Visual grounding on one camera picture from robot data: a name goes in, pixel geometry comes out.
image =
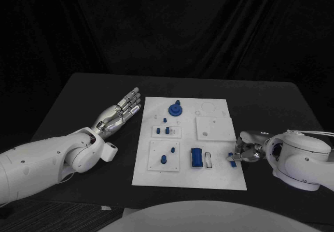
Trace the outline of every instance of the robotic arm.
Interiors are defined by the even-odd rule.
[[[32,196],[61,183],[69,174],[87,172],[100,158],[113,161],[118,149],[104,139],[139,112],[139,91],[136,88],[101,113],[92,128],[23,144],[0,154],[0,204]]]
[[[287,184],[308,191],[318,190],[323,185],[334,191],[334,162],[329,162],[331,147],[304,133],[333,136],[327,132],[297,130],[275,136],[267,132],[241,132],[235,154],[228,161],[267,159],[274,176]]]

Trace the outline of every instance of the blue knob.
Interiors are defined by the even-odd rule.
[[[180,101],[177,100],[175,105],[169,107],[169,113],[172,116],[179,116],[183,113],[183,108],[180,106]]]
[[[167,157],[166,155],[162,156],[162,164],[166,164],[167,163]]]
[[[231,161],[231,165],[232,165],[232,168],[236,168],[236,163],[235,163],[235,161]]]

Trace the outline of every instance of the blue component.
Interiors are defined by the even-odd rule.
[[[166,155],[162,156],[162,164],[166,164],[167,163],[167,157]]]
[[[183,113],[183,108],[180,106],[180,101],[177,100],[175,105],[169,107],[169,113],[172,116],[179,116]]]
[[[202,149],[192,148],[192,166],[203,168]]]
[[[231,165],[232,165],[232,168],[236,168],[236,163],[235,163],[235,161],[231,161]]]

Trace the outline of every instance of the robotic hand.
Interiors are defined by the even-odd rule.
[[[320,185],[334,191],[334,162],[329,162],[331,147],[304,133],[333,136],[321,131],[288,130],[284,134],[244,131],[236,141],[235,154],[228,161],[257,162],[267,159],[272,174],[298,189],[316,191]]]
[[[0,204],[32,196],[69,174],[87,172],[100,158],[113,161],[118,149],[104,139],[139,112],[139,91],[136,88],[101,113],[92,128],[23,144],[0,154]]]

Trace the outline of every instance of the dark table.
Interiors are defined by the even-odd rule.
[[[100,113],[140,88],[146,96],[226,99],[236,137],[241,131],[280,134],[323,128],[298,87],[288,82],[232,81],[77,73],[72,75],[38,129],[33,141],[65,136],[91,127]],[[55,185],[31,199],[146,208],[176,201],[216,200],[242,203],[303,222],[333,223],[334,192],[300,190],[272,176],[267,160],[244,163],[248,191],[133,186],[143,110],[107,142],[118,147],[113,162],[100,160],[87,173]]]

